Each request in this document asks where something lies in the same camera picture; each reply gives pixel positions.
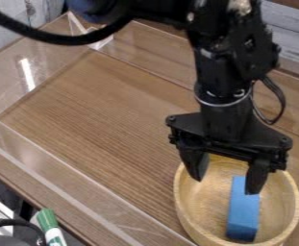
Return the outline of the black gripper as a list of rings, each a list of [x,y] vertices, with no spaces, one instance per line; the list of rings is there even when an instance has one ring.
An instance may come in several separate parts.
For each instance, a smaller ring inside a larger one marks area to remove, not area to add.
[[[166,118],[170,142],[176,146],[190,177],[201,182],[210,165],[210,154],[242,160],[249,165],[246,194],[261,192],[269,172],[286,169],[293,140],[262,123],[254,115],[251,99],[229,107],[172,114]]]

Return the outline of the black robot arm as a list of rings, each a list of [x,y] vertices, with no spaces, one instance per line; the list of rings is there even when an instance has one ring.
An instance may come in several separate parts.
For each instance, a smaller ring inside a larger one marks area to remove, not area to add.
[[[291,139],[271,126],[253,100],[261,82],[286,103],[269,77],[279,65],[281,46],[262,17],[261,0],[67,0],[70,10],[103,28],[79,36],[42,31],[0,11],[0,26],[38,41],[88,45],[103,40],[135,19],[185,31],[194,52],[194,96],[201,111],[171,115],[166,124],[190,177],[201,181],[209,155],[249,164],[245,192],[261,192],[269,175],[286,169]]]

